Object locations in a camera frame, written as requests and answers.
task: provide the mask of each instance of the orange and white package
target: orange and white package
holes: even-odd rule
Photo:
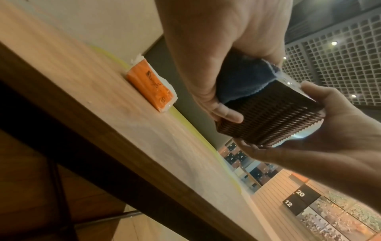
[[[138,55],[127,72],[127,80],[160,112],[167,111],[177,100],[175,89],[158,75],[147,60]]]

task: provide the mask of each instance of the wooden table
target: wooden table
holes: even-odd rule
[[[188,240],[265,238],[215,153],[121,72],[0,2],[1,129]]]

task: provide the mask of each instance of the hand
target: hand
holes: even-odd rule
[[[243,115],[216,98],[216,77],[234,47],[281,66],[292,0],[156,0],[165,40],[195,101],[214,120]]]
[[[236,140],[237,145],[254,159],[320,181],[381,212],[381,123],[334,88],[303,82],[302,89],[325,106],[320,129],[270,149],[258,149],[242,140]]]

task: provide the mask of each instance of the yellow strip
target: yellow strip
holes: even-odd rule
[[[125,69],[130,69],[131,65],[127,64],[123,60],[119,59],[118,57],[112,55],[111,53],[103,50],[102,48],[96,47],[96,46],[91,46],[90,47],[95,50],[98,53],[101,53],[108,57],[109,59],[113,60],[114,62],[120,64],[123,68]],[[219,161],[219,163],[222,165],[224,170],[230,174],[231,170],[227,167],[224,159],[222,156],[214,149],[214,147],[204,138],[203,135],[199,133],[199,131],[174,107],[172,106],[168,112],[173,115],[179,122],[181,122],[195,137],[197,137],[210,151],[212,151],[213,155],[216,157],[216,159]],[[236,189],[241,193],[241,187],[237,181],[229,176],[231,179],[232,183],[236,187]]]

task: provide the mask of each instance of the ribbed surface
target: ribbed surface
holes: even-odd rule
[[[223,120],[217,131],[255,145],[271,146],[322,119],[315,101],[274,81],[260,92],[226,104],[244,115],[241,124]]]

